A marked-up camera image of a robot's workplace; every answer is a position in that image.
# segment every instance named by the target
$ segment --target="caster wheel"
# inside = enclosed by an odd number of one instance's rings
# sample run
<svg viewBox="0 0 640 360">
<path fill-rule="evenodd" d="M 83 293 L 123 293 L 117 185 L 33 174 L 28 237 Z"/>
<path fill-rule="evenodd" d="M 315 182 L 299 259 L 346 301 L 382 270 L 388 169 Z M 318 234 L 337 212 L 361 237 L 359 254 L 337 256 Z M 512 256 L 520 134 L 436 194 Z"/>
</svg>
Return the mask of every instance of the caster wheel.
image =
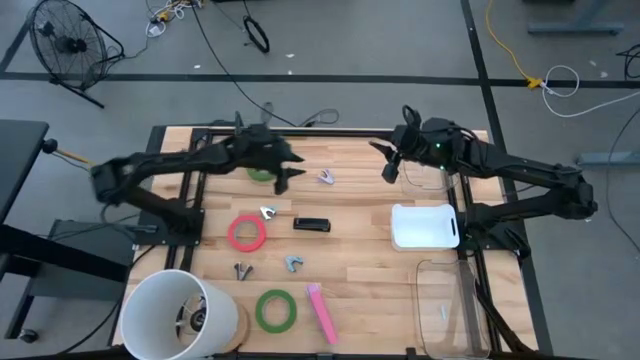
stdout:
<svg viewBox="0 0 640 360">
<path fill-rule="evenodd" d="M 20 335 L 18 335 L 18 339 L 26 342 L 27 344 L 31 344 L 37 341 L 38 338 L 39 338 L 38 333 L 29 329 L 22 329 L 20 331 Z"/>
</svg>

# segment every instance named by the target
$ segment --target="wooden board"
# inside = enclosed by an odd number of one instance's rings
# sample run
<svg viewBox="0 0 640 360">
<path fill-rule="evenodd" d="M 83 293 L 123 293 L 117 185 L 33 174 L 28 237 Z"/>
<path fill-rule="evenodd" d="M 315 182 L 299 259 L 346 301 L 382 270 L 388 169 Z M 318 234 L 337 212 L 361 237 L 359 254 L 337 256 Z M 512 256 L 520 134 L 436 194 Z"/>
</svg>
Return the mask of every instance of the wooden board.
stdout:
<svg viewBox="0 0 640 360">
<path fill-rule="evenodd" d="M 190 133 L 191 128 L 167 128 L 162 151 L 187 148 Z M 478 135 L 486 138 L 485 132 Z M 416 174 L 421 170 L 411 167 L 407 167 L 406 173 L 401 172 L 396 184 L 384 182 L 380 176 L 384 159 L 367 144 L 368 140 L 289 138 L 294 152 L 305 159 L 295 167 L 307 173 L 291 180 L 289 191 L 277 197 L 271 184 L 251 181 L 244 169 L 225 176 L 207 177 L 203 242 L 195 252 L 192 273 L 223 289 L 249 311 L 250 335 L 240 351 L 403 354 L 407 347 L 415 347 L 424 353 L 421 332 L 428 342 L 437 342 L 447 335 L 452 349 L 466 343 L 462 326 L 446 329 L 423 326 L 420 330 L 416 313 L 418 292 L 421 309 L 427 309 L 430 302 L 445 301 L 443 297 L 448 291 L 445 290 L 451 285 L 421 281 L 417 291 L 416 266 L 427 259 L 455 260 L 455 252 L 397 252 L 390 240 L 393 204 L 440 205 L 447 202 L 446 193 L 442 189 L 412 187 L 405 176 L 414 179 L 420 176 L 419 180 L 424 179 L 425 174 Z M 316 176 L 325 168 L 335 176 L 334 185 L 317 181 Z M 426 178 L 430 188 L 442 186 L 438 172 Z M 192 179 L 195 184 L 197 176 Z M 152 190 L 163 197 L 177 197 L 181 180 L 179 174 L 157 176 Z M 497 179 L 471 179 L 471 187 L 475 201 L 502 201 Z M 277 215 L 266 222 L 268 239 L 264 246 L 253 253 L 232 248 L 226 234 L 233 219 L 243 214 L 259 214 L 259 207 L 266 205 L 276 207 Z M 294 217 L 328 218 L 331 232 L 293 230 Z M 485 254 L 497 308 L 521 339 L 535 348 L 536 339 L 516 258 L 506 251 Z M 284 262 L 287 255 L 302 257 L 304 265 L 290 273 Z M 162 270 L 165 256 L 166 249 L 158 248 L 139 262 L 131 272 L 126 296 L 145 277 Z M 235 280 L 233 265 L 237 262 L 254 267 L 244 282 Z M 329 346 L 318 327 L 305 294 L 309 283 L 322 286 L 338 332 L 337 345 Z M 269 289 L 286 290 L 297 303 L 297 321 L 282 334 L 268 334 L 254 320 L 256 301 Z M 275 306 L 270 308 L 269 315 L 283 315 L 283 311 Z M 423 325 L 433 324 L 442 316 L 439 311 L 420 313 Z M 120 342 L 118 332 L 114 343 Z"/>
</svg>

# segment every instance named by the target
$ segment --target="pink marker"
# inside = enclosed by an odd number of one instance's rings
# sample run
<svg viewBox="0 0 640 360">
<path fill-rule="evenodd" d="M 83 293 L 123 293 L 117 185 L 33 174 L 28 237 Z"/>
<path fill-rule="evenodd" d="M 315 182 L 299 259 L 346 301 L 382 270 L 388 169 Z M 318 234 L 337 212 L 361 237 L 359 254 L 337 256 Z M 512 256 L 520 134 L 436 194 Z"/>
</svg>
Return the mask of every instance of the pink marker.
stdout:
<svg viewBox="0 0 640 360">
<path fill-rule="evenodd" d="M 327 342 L 331 345 L 337 344 L 338 336 L 336 335 L 336 331 L 333 328 L 333 323 L 331 322 L 331 318 L 329 317 L 327 307 L 324 305 L 324 299 L 322 298 L 322 293 L 320 292 L 320 285 L 307 285 L 307 295 L 309 295 L 311 306 L 313 306 L 313 309 L 316 311 L 318 321 L 320 321 L 320 326 L 324 331 L 324 336 L 327 338 Z"/>
</svg>

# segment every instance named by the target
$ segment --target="gray floor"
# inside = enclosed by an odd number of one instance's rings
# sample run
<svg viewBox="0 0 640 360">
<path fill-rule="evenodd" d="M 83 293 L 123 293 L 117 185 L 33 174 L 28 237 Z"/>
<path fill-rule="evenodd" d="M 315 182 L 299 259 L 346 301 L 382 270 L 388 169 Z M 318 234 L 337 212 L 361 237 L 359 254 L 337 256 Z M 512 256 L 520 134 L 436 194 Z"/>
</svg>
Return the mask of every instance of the gray floor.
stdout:
<svg viewBox="0 0 640 360">
<path fill-rule="evenodd" d="M 5 0 L 0 12 L 0 49 L 18 32 L 33 0 Z M 492 20 L 496 32 L 518 54 L 532 75 L 544 76 L 555 64 L 574 67 L 584 79 L 622 79 L 622 59 L 614 53 L 638 41 L 637 14 L 632 0 L 611 1 L 601 18 L 623 21 L 627 29 L 617 37 L 532 37 L 530 20 L 570 18 L 584 7 L 532 5 L 496 1 Z M 144 1 L 78 0 L 98 23 L 123 41 L 128 54 L 145 44 Z M 517 79 L 506 55 L 484 28 L 484 0 L 471 1 L 487 70 L 491 78 Z M 241 4 L 221 5 L 239 19 Z M 262 56 L 243 46 L 243 35 L 213 6 L 200 18 L 214 47 L 232 73 L 245 74 L 357 74 L 475 77 L 460 4 L 445 0 L 264 0 L 250 2 L 253 15 L 267 30 L 272 53 Z M 43 72 L 26 39 L 12 61 L 12 72 Z M 123 62 L 115 73 L 218 74 L 198 32 L 192 14 L 176 20 L 167 32 L 149 42 L 139 58 Z M 342 127 L 392 127 L 402 121 L 403 104 L 423 116 L 440 116 L 473 129 L 489 129 L 479 87 L 394 84 L 244 83 L 257 101 L 272 101 L 276 112 L 300 121 L 325 107 L 341 113 Z M 103 82 L 92 96 L 107 105 L 99 110 L 64 89 L 46 82 L 0 81 L 0 118 L 43 120 L 49 136 L 61 146 L 95 161 L 142 151 L 150 128 L 157 124 L 208 122 L 230 119 L 239 110 L 249 121 L 258 111 L 229 83 Z M 631 93 L 632 90 L 583 89 L 569 100 L 555 101 L 559 111 L 576 112 Z M 493 88 L 508 150 L 547 162 L 570 164 L 585 151 L 608 151 L 615 135 L 638 99 L 583 117 L 564 120 L 544 107 L 540 91 Z M 637 150 L 640 124 L 629 127 L 620 150 Z M 607 217 L 604 171 L 585 171 L 594 184 L 602 211 L 590 222 L 544 218 L 527 221 L 534 262 L 549 330 L 557 354 L 599 359 L 628 359 L 637 353 L 640 316 L 639 257 Z M 611 200 L 620 222 L 635 238 L 640 225 L 636 169 L 614 170 Z M 100 206 L 93 198 L 86 174 L 58 159 L 41 156 L 10 213 L 11 225 L 46 233 L 55 218 L 97 220 Z M 130 209 L 119 209 L 127 214 Z M 17 277 L 0 285 L 0 327 L 15 306 Z M 0 341 L 0 357 L 49 354 L 82 338 L 102 320 L 112 304 L 81 300 L 40 299 L 27 325 L 42 341 L 25 345 Z M 84 349 L 105 345 L 101 331 Z"/>
</svg>

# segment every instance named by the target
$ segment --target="white bucket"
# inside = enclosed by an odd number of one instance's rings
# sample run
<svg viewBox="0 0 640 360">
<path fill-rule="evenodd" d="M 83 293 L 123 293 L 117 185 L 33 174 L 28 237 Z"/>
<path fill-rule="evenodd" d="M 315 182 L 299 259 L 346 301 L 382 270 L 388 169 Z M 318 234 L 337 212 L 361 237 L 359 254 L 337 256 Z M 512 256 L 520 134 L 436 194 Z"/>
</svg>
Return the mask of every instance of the white bucket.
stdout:
<svg viewBox="0 0 640 360">
<path fill-rule="evenodd" d="M 189 345 L 176 335 L 176 316 L 185 301 L 204 295 L 206 317 Z M 127 350 L 141 360 L 197 359 L 222 352 L 238 327 L 231 296 L 181 270 L 164 270 L 144 279 L 133 291 L 120 317 Z"/>
</svg>

